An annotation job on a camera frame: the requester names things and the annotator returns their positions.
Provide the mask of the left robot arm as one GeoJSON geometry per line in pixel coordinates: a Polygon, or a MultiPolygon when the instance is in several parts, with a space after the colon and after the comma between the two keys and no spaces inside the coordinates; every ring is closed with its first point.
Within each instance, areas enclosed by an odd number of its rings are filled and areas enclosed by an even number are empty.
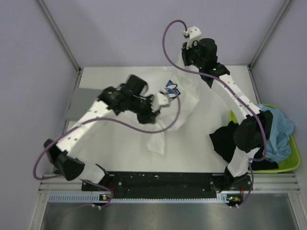
{"type": "Polygon", "coordinates": [[[103,126],[98,118],[108,118],[130,111],[137,115],[141,124],[153,124],[163,106],[169,106],[164,90],[144,96],[148,84],[136,75],[130,75],[125,83],[118,87],[107,87],[94,100],[92,106],[81,117],[70,133],[56,141],[45,142],[50,162],[67,181],[74,179],[91,181],[98,190],[107,188],[109,179],[106,172],[97,163],[90,163],[81,155],[84,144],[103,126]]]}

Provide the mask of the white daisy print t shirt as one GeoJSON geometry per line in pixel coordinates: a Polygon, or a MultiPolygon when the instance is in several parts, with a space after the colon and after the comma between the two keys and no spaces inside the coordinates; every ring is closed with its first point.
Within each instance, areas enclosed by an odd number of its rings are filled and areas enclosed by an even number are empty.
{"type": "Polygon", "coordinates": [[[137,128],[148,131],[166,129],[165,132],[144,134],[141,137],[142,151],[164,155],[166,134],[183,126],[200,100],[200,80],[197,75],[175,67],[150,67],[137,76],[149,85],[146,96],[163,90],[170,98],[170,105],[161,108],[155,124],[141,125],[134,113],[125,112],[132,125],[137,128]]]}

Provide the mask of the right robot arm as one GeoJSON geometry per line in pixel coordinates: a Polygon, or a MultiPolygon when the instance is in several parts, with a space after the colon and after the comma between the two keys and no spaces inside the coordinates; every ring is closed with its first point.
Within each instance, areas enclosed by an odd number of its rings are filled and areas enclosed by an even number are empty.
{"type": "Polygon", "coordinates": [[[236,116],[237,124],[230,122],[210,135],[214,150],[228,162],[223,178],[213,181],[217,191],[234,190],[245,180],[255,157],[267,151],[273,115],[256,106],[234,82],[230,71],[218,62],[217,45],[213,39],[189,40],[182,45],[185,66],[195,66],[201,79],[218,94],[236,116]]]}

